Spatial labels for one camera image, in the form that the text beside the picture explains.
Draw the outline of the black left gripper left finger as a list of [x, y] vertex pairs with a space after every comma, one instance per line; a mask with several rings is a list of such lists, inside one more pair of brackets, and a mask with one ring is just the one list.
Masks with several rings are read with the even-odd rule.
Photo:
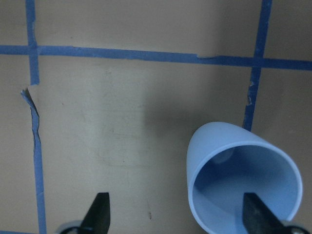
[[110, 227], [109, 193], [98, 193], [84, 217], [80, 234], [107, 234]]

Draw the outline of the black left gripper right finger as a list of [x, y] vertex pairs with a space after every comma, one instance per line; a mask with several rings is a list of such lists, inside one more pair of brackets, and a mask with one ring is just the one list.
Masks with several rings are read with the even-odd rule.
[[243, 225], [249, 234], [289, 234], [256, 193], [243, 196]]

